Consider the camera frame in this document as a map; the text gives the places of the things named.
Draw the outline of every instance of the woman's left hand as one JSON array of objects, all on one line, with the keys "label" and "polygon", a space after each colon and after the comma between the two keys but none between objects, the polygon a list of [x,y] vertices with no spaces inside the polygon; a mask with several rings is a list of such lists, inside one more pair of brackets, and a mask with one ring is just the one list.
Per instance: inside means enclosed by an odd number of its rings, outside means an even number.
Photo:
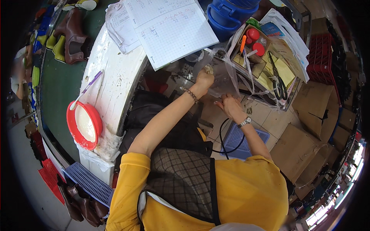
[{"label": "woman's left hand", "polygon": [[206,72],[205,68],[202,68],[196,78],[196,84],[208,90],[208,88],[213,84],[215,76]]}]

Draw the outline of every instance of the red bottle cap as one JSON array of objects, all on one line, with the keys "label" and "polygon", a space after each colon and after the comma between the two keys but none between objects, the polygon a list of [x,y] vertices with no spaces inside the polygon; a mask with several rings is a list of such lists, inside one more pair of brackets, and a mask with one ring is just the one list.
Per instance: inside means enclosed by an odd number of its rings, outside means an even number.
[{"label": "red bottle cap", "polygon": [[263,47],[263,45],[261,43],[253,44],[252,50],[257,50],[256,54],[258,56],[263,56],[263,54],[265,53],[265,48]]},{"label": "red bottle cap", "polygon": [[254,28],[247,30],[245,35],[247,36],[247,38],[252,39],[252,41],[256,41],[259,38],[258,30]]},{"label": "red bottle cap", "polygon": [[252,41],[252,39],[250,39],[250,38],[247,38],[246,40],[245,40],[245,44],[251,44],[253,41]]}]

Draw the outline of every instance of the scissors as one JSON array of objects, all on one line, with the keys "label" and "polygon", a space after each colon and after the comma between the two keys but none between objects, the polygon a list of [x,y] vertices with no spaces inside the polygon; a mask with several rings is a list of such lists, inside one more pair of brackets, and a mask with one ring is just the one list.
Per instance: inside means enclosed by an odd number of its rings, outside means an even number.
[{"label": "scissors", "polygon": [[269,55],[268,60],[272,64],[273,75],[277,78],[277,80],[276,79],[273,80],[273,87],[274,87],[275,96],[278,100],[281,100],[281,99],[287,100],[288,99],[288,92],[286,91],[286,87],[285,87],[285,84],[284,84],[283,80],[279,76],[278,69],[276,68],[275,63],[272,60],[272,55],[271,55],[270,51],[268,51],[268,55]]}]

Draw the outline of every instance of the glue residue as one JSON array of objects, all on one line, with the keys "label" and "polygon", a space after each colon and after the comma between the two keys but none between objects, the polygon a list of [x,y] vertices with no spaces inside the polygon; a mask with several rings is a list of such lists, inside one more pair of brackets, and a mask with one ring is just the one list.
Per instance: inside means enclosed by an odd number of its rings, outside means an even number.
[{"label": "glue residue", "polygon": [[75,119],[77,128],[81,132],[81,135],[83,135],[86,140],[95,142],[95,129],[93,122],[86,110],[80,105],[77,105],[75,109]]}]

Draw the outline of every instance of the yellow paper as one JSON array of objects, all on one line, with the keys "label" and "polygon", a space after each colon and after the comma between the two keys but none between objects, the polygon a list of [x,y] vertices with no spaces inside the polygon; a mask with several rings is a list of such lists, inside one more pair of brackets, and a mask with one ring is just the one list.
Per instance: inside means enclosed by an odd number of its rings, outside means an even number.
[{"label": "yellow paper", "polygon": [[[265,69],[273,75],[272,71],[272,64],[268,60],[268,55],[263,57],[263,60],[266,62]],[[279,73],[280,78],[283,80],[285,86],[287,87],[289,83],[294,79],[295,75],[290,70],[290,68],[281,60],[277,59],[274,55],[272,55],[272,60],[275,63],[277,72]]]},{"label": "yellow paper", "polygon": [[272,91],[273,85],[270,78],[262,71],[261,75],[258,79],[256,79],[262,86],[264,86],[267,90]]}]

